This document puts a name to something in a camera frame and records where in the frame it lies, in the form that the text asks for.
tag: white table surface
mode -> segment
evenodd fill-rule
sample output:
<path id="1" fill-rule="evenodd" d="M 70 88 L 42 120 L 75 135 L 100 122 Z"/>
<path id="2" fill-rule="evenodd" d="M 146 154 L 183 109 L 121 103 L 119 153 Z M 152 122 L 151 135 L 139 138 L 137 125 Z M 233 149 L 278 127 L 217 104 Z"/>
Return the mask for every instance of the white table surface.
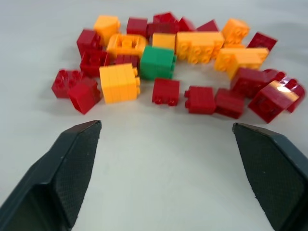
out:
<path id="1" fill-rule="evenodd" d="M 277 68 L 308 87 L 306 0 L 14 0 L 0 7 L 0 204 L 27 169 L 65 129 L 99 119 L 102 132 L 92 178 L 74 231 L 271 231 L 246 178 L 232 125 L 214 115 L 190 115 L 184 98 L 175 108 L 151 103 L 152 83 L 141 83 L 134 102 L 105 105 L 86 115 L 58 100 L 51 84 L 61 68 L 78 68 L 82 28 L 98 15 L 129 16 L 173 11 L 196 26 L 230 17 L 251 33 L 279 39 L 262 69 Z M 177 64 L 181 93 L 189 85 L 228 87 L 212 64 Z M 246 109 L 237 122 L 286 135 L 308 153 L 304 101 L 266 125 Z"/>

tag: stacked lego bricks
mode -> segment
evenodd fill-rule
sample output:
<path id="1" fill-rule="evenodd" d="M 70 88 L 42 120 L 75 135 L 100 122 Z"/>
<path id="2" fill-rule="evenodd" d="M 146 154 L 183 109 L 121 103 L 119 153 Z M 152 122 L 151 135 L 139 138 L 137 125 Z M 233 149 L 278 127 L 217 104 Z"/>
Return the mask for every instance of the stacked lego bricks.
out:
<path id="1" fill-rule="evenodd" d="M 153 80 L 152 102 L 176 106 L 180 82 L 174 80 L 178 60 L 191 64 L 214 63 L 225 72 L 230 88 L 217 92 L 211 86 L 190 86 L 184 93 L 188 113 L 219 113 L 238 119 L 248 107 L 269 123 L 282 111 L 293 112 L 303 101 L 304 87 L 286 73 L 260 70 L 277 40 L 257 32 L 245 46 L 249 25 L 230 19 L 222 30 L 215 20 L 199 27 L 171 12 L 147 18 L 130 17 L 126 33 L 116 16 L 99 16 L 93 29 L 83 29 L 78 40 L 80 70 L 60 70 L 52 90 L 69 98 L 85 114 L 101 98 L 105 103 L 136 100 L 141 80 Z"/>

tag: textured gripper pad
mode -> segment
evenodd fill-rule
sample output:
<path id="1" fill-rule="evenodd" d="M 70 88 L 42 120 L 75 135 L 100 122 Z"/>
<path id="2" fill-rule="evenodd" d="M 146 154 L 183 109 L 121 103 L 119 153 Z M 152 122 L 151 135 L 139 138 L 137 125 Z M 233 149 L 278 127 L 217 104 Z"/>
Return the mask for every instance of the textured gripper pad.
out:
<path id="1" fill-rule="evenodd" d="M 59 167 L 52 187 L 64 216 L 72 228 L 76 222 L 92 174 L 100 129 L 79 134 Z"/>
<path id="2" fill-rule="evenodd" d="M 307 215 L 307 177 L 296 164 L 307 159 L 278 133 L 244 124 L 235 124 L 233 132 L 249 183 L 272 227 L 307 230 L 298 224 Z"/>

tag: red lego brick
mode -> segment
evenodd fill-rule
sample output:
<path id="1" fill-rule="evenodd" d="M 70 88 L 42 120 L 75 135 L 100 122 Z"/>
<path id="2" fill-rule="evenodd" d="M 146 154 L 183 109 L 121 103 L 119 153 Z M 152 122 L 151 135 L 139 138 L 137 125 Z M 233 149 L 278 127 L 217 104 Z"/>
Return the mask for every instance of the red lego brick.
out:
<path id="1" fill-rule="evenodd" d="M 154 82 L 152 102 L 155 104 L 178 105 L 180 82 L 177 80 L 156 78 Z"/>
<path id="2" fill-rule="evenodd" d="M 184 96 L 188 98 L 185 108 L 188 108 L 189 113 L 211 115 L 216 109 L 213 88 L 190 86 Z"/>
<path id="3" fill-rule="evenodd" d="M 83 72 L 77 70 L 60 70 L 51 89 L 57 98 L 69 98 L 68 91 L 85 77 Z"/>
<path id="4" fill-rule="evenodd" d="M 182 17 L 179 21 L 180 31 L 196 31 L 193 23 L 185 17 Z"/>
<path id="5" fill-rule="evenodd" d="M 153 23 L 178 23 L 179 21 L 172 12 L 156 14 L 153 17 Z"/>
<path id="6" fill-rule="evenodd" d="M 130 54 L 118 54 L 115 60 L 115 64 L 129 64 L 133 67 L 139 68 L 139 56 Z"/>
<path id="7" fill-rule="evenodd" d="M 291 104 L 291 106 L 287 108 L 287 110 L 292 113 L 304 100 L 306 90 L 295 78 L 284 77 L 279 83 L 287 87 L 291 92 L 295 93 L 299 97 L 295 102 L 293 102 L 293 104 Z"/>
<path id="8" fill-rule="evenodd" d="M 219 31 L 215 19 L 197 28 L 197 31 Z"/>
<path id="9" fill-rule="evenodd" d="M 153 33 L 176 34 L 180 30 L 178 23 L 148 23 L 147 37 Z"/>
<path id="10" fill-rule="evenodd" d="M 101 93 L 97 89 L 97 82 L 89 78 L 84 78 L 77 83 L 68 92 L 68 95 L 73 106 L 82 114 L 87 113 L 101 100 Z"/>
<path id="11" fill-rule="evenodd" d="M 279 82 L 276 80 L 271 82 L 259 91 L 248 105 L 251 110 L 267 123 L 271 122 L 283 110 L 290 107 L 297 99 L 291 99 L 287 95 L 290 95 L 290 92 L 286 91 L 285 88 L 280 89 L 283 86 L 278 85 Z"/>
<path id="12" fill-rule="evenodd" d="M 133 18 L 129 17 L 126 33 L 133 34 L 133 35 L 142 35 L 146 37 L 146 29 L 148 25 L 147 18 Z"/>
<path id="13" fill-rule="evenodd" d="M 215 97 L 216 113 L 238 119 L 244 112 L 244 96 L 228 89 L 218 89 Z"/>
<path id="14" fill-rule="evenodd" d="M 86 50 L 81 58 L 80 69 L 89 77 L 100 76 L 100 66 L 108 66 L 110 56 L 105 51 Z"/>
<path id="15" fill-rule="evenodd" d="M 277 43 L 276 39 L 271 38 L 268 35 L 262 34 L 260 32 L 257 32 L 247 47 L 265 47 L 269 51 L 271 51 L 276 43 Z"/>
<path id="16" fill-rule="evenodd" d="M 85 50 L 101 50 L 103 47 L 100 45 L 101 36 L 94 30 L 83 29 L 77 40 L 77 46 L 80 56 L 83 55 Z"/>
<path id="17" fill-rule="evenodd" d="M 274 80 L 280 81 L 286 76 L 286 73 L 284 73 L 282 71 L 275 70 L 275 69 L 266 69 L 263 72 L 267 76 L 268 83 L 270 83 Z"/>
<path id="18" fill-rule="evenodd" d="M 239 68 L 231 81 L 230 89 L 232 92 L 252 99 L 268 84 L 266 73 L 250 68 Z"/>

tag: green lego brick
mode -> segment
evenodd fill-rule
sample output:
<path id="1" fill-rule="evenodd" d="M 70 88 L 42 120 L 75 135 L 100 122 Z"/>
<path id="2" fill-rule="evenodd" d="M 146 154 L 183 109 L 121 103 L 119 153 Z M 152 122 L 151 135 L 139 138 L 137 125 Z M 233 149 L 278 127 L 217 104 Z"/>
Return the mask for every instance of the green lego brick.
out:
<path id="1" fill-rule="evenodd" d="M 140 60 L 140 76 L 144 79 L 172 78 L 176 60 L 173 50 L 147 46 Z"/>

